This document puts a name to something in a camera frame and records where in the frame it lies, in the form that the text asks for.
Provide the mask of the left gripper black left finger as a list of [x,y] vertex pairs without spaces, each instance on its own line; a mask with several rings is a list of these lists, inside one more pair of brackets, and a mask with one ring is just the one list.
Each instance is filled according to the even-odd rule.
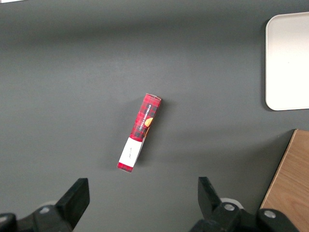
[[90,203],[87,178],[79,178],[55,203],[46,204],[28,216],[1,213],[2,232],[72,232]]

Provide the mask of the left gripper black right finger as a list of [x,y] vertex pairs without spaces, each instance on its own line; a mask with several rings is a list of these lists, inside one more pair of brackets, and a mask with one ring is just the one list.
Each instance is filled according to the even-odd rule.
[[243,207],[219,198],[207,177],[198,178],[198,204],[203,215],[192,232],[297,232],[297,227],[282,212],[259,209],[250,214]]

